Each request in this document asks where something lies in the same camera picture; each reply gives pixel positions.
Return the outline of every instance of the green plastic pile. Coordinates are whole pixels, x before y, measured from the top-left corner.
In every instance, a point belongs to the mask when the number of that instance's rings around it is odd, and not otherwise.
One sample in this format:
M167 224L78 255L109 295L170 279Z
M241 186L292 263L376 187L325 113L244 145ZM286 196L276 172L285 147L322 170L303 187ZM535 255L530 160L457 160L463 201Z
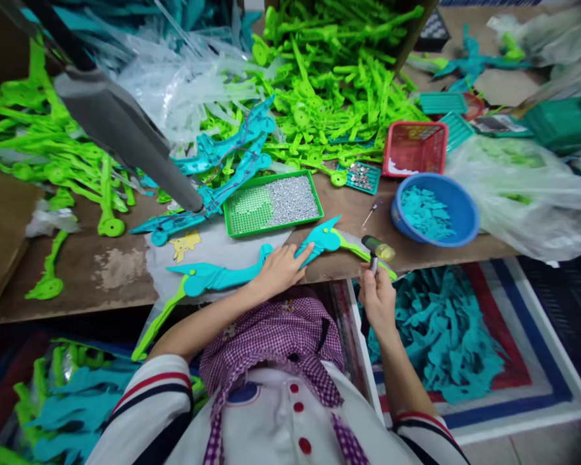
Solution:
M326 172L344 185L345 172L324 161L381 163L387 130L395 121L428 118L394 82L395 58L388 53L405 37L403 24L423 14L417 6L396 14L373 0L282 1L267 10L263 37L254 37L257 64L277 67L273 80L254 79L276 95L276 122L286 143L267 153L293 167Z
M0 171L51 191L52 210L72 207L72 193L98 203L100 236L123 234L125 224L114 211L136 204L127 173L86 137L56 95L43 47L33 40L28 78L0 85ZM62 291L54 260L65 238L65 231L56 236L43 277L26 298L44 300Z

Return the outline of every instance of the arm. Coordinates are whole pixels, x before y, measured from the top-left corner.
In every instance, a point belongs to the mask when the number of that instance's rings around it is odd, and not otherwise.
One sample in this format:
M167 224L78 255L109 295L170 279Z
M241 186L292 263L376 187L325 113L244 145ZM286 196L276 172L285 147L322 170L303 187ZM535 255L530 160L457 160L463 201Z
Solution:
M437 416L396 330L396 290L381 268L377 270L376 279L372 271L364 270L360 301L381 345L385 392L392 417L405 410Z
M313 249L311 243L295 258L296 245L278 247L269 254L251 282L172 326L155 344L148 359L175 354L189 362L230 323L302 279L305 268L301 266Z

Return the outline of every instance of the screwdriver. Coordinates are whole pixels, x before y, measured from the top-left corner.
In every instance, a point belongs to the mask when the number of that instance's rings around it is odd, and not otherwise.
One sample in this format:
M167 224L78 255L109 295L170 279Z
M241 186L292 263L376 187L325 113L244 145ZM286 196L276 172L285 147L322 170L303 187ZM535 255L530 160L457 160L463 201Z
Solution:
M370 207L370 212L368 213L368 216L366 216L366 219L364 220L363 224L362 224L362 228L365 226L366 222L368 221L368 218L370 218L370 215L372 214L373 211L375 211L377 209L377 207L379 205L381 205L383 203L383 200L378 197L374 203L372 204L372 207Z

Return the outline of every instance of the yellow sticker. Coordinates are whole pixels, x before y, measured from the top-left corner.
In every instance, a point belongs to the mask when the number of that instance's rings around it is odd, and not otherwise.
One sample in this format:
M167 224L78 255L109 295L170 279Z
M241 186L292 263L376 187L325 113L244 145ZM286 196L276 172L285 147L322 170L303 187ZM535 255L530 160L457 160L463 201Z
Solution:
M201 243L200 234L197 229L192 232L187 231L184 238L171 240L170 243L174 246L174 256L172 257L177 263L180 263L185 258L185 252L194 250L197 243Z

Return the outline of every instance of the red basket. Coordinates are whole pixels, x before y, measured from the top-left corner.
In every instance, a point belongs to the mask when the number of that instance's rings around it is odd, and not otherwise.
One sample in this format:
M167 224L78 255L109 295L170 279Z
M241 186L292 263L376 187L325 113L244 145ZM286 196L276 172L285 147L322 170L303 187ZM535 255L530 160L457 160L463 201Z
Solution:
M390 178L408 178L417 172L443 174L446 148L445 123L393 123L387 134L382 173Z

